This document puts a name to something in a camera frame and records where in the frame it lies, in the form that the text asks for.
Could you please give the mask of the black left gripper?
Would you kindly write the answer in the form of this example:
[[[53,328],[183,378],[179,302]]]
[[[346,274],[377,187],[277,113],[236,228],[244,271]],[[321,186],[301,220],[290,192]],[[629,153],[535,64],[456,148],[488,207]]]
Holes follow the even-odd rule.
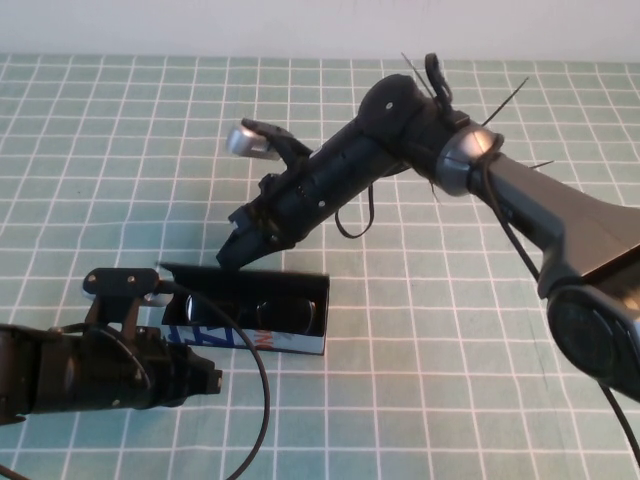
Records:
[[[182,386],[172,386],[173,373]],[[107,327],[89,328],[42,345],[32,411],[175,408],[219,394],[222,376],[189,346],[168,348],[156,329],[141,329],[127,340]]]

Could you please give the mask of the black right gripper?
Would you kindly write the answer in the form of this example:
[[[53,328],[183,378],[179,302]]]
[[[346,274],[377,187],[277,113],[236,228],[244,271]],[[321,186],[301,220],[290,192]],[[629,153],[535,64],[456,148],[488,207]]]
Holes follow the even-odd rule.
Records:
[[[225,270],[294,247],[376,180],[396,173],[396,160],[354,123],[315,151],[280,127],[248,127],[265,138],[286,170],[265,176],[259,196],[228,216],[232,232],[216,255]]]

